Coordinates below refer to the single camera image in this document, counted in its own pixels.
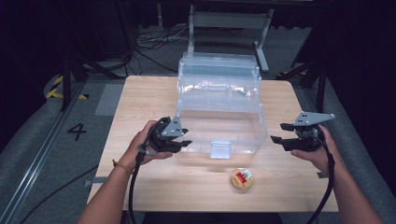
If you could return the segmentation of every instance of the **clear plastic container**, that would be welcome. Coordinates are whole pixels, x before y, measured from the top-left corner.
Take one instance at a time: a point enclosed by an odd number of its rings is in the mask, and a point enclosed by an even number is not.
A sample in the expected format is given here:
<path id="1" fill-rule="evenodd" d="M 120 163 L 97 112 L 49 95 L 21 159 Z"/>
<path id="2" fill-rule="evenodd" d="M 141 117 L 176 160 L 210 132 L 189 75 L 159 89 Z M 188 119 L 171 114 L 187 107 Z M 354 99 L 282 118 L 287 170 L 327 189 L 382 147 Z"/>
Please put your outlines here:
<path id="1" fill-rule="evenodd" d="M 185 152 L 213 159 L 254 154 L 268 137 L 260 98 L 262 79 L 250 55 L 189 53 L 178 68 L 177 115 L 192 143 Z"/>

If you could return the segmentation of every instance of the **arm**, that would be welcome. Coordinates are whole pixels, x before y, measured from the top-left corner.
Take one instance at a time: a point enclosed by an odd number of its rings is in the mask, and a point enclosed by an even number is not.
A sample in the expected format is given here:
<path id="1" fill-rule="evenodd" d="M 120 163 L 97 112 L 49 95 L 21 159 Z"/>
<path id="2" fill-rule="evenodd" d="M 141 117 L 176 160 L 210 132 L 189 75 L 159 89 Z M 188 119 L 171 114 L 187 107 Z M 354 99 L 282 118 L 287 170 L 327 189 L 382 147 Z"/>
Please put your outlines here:
<path id="1" fill-rule="evenodd" d="M 335 160 L 333 190 L 342 222 L 347 224 L 382 223 L 378 214 L 367 201 L 352 175 L 344 166 L 337 145 L 329 131 L 323 126 L 320 126 L 320 129 L 325 135 L 327 146 Z M 324 148 L 320 148 L 314 152 L 292 150 L 291 155 L 311 161 L 321 172 L 328 175 L 328 162 Z"/>
<path id="2" fill-rule="evenodd" d="M 134 169 L 137 155 L 137 147 L 142 144 L 149 133 L 150 128 L 155 121 L 149 121 L 145 128 L 137 133 L 128 146 L 126 152 L 122 155 L 119 163 Z M 145 156 L 142 164 L 148 163 L 154 159 L 166 159 L 173 154 L 170 152 L 161 152 L 156 156 Z M 131 174 L 124 168 L 116 166 L 107 177 L 105 183 L 92 197 L 87 207 L 78 219 L 78 223 L 117 223 L 120 224 L 122 207 L 127 190 L 128 181 Z"/>

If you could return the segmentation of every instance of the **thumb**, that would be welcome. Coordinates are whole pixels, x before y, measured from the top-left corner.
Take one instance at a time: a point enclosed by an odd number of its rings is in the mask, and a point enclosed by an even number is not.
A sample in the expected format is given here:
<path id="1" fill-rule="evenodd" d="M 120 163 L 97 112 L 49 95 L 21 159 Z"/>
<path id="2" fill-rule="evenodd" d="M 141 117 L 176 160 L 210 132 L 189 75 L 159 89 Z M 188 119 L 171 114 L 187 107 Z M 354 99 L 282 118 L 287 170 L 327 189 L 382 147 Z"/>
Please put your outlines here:
<path id="1" fill-rule="evenodd" d="M 292 151 L 290 152 L 290 154 L 293 155 L 293 156 L 295 156 L 295 157 L 297 157 L 297 158 L 300 158 L 300 159 L 302 159 L 302 160 L 305 160 L 305 161 L 312 161 L 312 159 L 313 159 L 313 158 L 312 158 L 312 156 L 313 156 L 312 153 L 306 152 L 306 151 L 301 151 L 301 150 L 298 150 L 298 149 L 292 150 Z"/>

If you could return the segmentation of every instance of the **number 4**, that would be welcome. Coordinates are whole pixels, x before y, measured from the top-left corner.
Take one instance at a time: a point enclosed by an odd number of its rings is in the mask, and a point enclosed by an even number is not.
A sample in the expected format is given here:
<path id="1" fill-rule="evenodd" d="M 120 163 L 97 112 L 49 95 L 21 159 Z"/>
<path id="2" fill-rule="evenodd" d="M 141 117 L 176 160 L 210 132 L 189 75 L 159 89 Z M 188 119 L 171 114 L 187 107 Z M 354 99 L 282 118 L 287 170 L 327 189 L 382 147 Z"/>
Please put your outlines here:
<path id="1" fill-rule="evenodd" d="M 86 133 L 87 131 L 83 131 L 82 128 L 84 127 L 84 124 L 79 123 L 78 125 L 74 126 L 73 128 L 69 129 L 67 132 L 68 133 L 76 133 L 76 139 L 75 141 L 78 141 L 79 139 L 79 135 L 81 133 Z"/>

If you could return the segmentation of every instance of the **bracelet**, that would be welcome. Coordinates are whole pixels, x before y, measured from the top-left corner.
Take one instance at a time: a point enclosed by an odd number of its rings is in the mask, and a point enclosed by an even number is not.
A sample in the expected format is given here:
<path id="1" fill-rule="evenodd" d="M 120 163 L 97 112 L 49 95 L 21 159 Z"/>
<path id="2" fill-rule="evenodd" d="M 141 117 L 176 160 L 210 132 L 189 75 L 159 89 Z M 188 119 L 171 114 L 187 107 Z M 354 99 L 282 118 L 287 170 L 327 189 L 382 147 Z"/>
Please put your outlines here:
<path id="1" fill-rule="evenodd" d="M 130 173 L 131 175 L 134 174 L 134 171 L 133 171 L 131 168 L 129 168 L 128 166 L 126 166 L 126 165 L 124 165 L 124 164 L 122 164 L 122 163 L 119 163 L 119 162 L 113 160 L 113 165 L 114 165 L 114 167 L 120 166 L 120 167 L 124 168 L 124 169 L 125 169 L 126 171 L 128 171 L 128 173 Z"/>

